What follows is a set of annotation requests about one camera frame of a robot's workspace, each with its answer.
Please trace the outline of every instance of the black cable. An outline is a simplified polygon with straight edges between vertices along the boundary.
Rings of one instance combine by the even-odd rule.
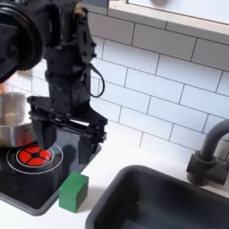
[[[104,94],[104,91],[105,91],[105,81],[104,81],[104,78],[103,78],[102,74],[95,68],[95,66],[93,64],[89,64],[89,70],[92,70],[94,73],[96,73],[97,75],[99,75],[100,78],[101,78],[101,80],[102,80],[102,84],[103,84],[102,91],[97,96],[92,95],[91,92],[89,93],[92,97],[99,98],[99,97],[101,97]]]

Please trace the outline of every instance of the pot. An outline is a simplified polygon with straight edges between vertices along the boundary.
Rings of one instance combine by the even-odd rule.
[[[0,94],[0,147],[18,148],[36,140],[29,111],[25,95]]]

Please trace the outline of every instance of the induction cooktop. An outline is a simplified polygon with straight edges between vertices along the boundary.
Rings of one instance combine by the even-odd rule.
[[[86,166],[79,165],[79,139],[58,130],[57,141],[48,150],[36,142],[22,148],[0,148],[0,199],[31,215],[45,214],[69,174],[80,173]]]

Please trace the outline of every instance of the black faucet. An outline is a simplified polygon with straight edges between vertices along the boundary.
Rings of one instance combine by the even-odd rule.
[[[214,153],[218,142],[229,133],[229,120],[224,120],[212,128],[208,133],[201,151],[191,156],[187,167],[188,180],[197,185],[204,186],[208,181],[225,184],[228,175],[228,166],[216,161]]]

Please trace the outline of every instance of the white countertop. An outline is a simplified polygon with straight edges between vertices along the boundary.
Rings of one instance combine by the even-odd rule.
[[[128,165],[145,165],[164,174],[187,181],[187,165],[118,140],[109,140],[102,146],[102,151],[83,171],[83,174],[89,177],[89,195],[82,203],[77,214],[59,208],[57,201],[43,216],[30,216],[0,201],[0,226],[7,229],[83,229],[90,210],[95,206],[118,172]],[[222,188],[223,190],[211,186],[206,186],[205,189],[229,198],[229,180]]]

